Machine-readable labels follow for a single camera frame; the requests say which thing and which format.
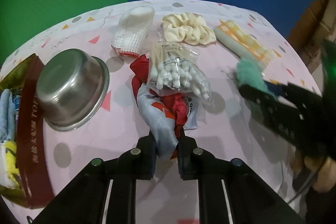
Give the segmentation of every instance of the stainless steel bowl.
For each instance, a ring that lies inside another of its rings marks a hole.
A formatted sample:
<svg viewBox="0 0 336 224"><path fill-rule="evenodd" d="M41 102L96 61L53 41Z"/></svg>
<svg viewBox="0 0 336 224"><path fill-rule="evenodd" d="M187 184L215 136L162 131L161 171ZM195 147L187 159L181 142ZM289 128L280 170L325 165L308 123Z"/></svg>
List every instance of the stainless steel bowl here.
<svg viewBox="0 0 336 224"><path fill-rule="evenodd" d="M37 81L36 93L51 128L70 131L98 110L109 87L106 64L79 49L55 55Z"/></svg>

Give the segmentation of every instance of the light blue cloth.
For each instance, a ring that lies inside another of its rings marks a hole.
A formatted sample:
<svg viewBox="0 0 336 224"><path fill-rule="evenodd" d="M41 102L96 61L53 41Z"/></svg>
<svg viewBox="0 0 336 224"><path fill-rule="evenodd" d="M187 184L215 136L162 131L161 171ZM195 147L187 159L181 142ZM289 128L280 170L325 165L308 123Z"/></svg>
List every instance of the light blue cloth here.
<svg viewBox="0 0 336 224"><path fill-rule="evenodd" d="M11 91L6 89L0 96L0 142L14 141L15 108Z"/></svg>

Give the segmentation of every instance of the round table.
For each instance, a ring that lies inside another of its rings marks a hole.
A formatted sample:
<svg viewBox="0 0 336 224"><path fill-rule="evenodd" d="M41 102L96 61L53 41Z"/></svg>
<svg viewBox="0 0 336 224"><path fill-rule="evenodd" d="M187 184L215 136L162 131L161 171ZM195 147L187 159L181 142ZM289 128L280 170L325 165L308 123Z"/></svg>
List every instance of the round table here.
<svg viewBox="0 0 336 224"><path fill-rule="evenodd" d="M132 7L150 5L155 9L152 28L144 46L163 37L160 22L170 13L192 12L202 15L209 27L220 21L234 20L243 31L255 36L260 44L273 52L274 58L264 70L264 79L281 83L292 82L320 93L295 50L260 14L200 0L146 0L113 5L86 12L61 22L36 35L5 61L0 79L19 62L36 53L47 63L57 53L79 48L106 62L110 85L97 113L82 127L71 132L56 132L44 123L46 163L54 193L68 182L93 158L109 160L131 149L149 127L140 117L132 93L134 76L131 58L120 58L111 49L111 40L121 15ZM216 157L230 160L241 158L284 200L294 196L292 173L288 165L291 146L282 138L251 119L245 100L232 80L238 58L219 42L198 47L197 64L204 71L213 91L215 107L198 109L198 128L186 131L199 147ZM199 223L196 181L182 181L177 161L157 160L151 181L137 181L137 223ZM30 210L6 200L6 204L22 224L27 216L35 218L41 209ZM298 202L292 203L296 211Z"/></svg>

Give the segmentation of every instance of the black cable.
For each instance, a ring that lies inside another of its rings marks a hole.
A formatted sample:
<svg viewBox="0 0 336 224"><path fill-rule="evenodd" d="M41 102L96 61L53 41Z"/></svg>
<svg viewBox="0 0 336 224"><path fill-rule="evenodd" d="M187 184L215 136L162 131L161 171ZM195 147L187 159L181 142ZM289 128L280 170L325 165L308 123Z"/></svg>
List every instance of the black cable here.
<svg viewBox="0 0 336 224"><path fill-rule="evenodd" d="M317 169L315 174L310 178L310 180L306 183L306 185L302 187L301 190L298 191L298 193L293 198L290 199L290 201L287 202L288 205L291 202L293 202L296 198L298 198L298 196L301 195L308 187L310 187L312 181L318 176L319 171L321 170L322 166L326 163L326 161L327 161L327 156L324 157L320 167Z"/></svg>

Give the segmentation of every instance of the pink tablecloth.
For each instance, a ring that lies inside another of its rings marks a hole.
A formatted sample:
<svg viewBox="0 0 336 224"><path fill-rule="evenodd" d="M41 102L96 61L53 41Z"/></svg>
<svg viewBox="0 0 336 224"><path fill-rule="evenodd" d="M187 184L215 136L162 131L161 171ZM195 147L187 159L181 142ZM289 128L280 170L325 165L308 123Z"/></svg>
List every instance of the pink tablecloth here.
<svg viewBox="0 0 336 224"><path fill-rule="evenodd" d="M160 20L170 13L192 12L204 17L209 27L219 20L232 19L247 33L274 53L264 71L266 80L288 81L319 93L305 65L272 25L256 12L225 4L199 0L148 0L113 5L89 11L59 23L36 35L5 61L0 79L19 62L35 52L44 63L68 48L79 48L106 62L110 70L110 86L103 105L84 126L72 132L59 133L44 124L45 152L50 180L55 194L92 159L109 160L131 149L149 128L139 116L131 91L133 73L129 58L119 58L111 49L120 16L132 7L151 5L155 9L152 29L147 39L155 42L162 37ZM201 107L199 128L187 131L197 144L216 157L244 160L285 200L294 196L292 174L288 168L290 146L281 138L251 120L244 100L231 80L238 61L220 43L199 47L197 60L213 90L216 107ZM198 223L197 183L179 178L176 160L158 160L155 177L138 181L136 194L137 223ZM26 217L34 219L41 209L29 210L6 201L22 224Z"/></svg>

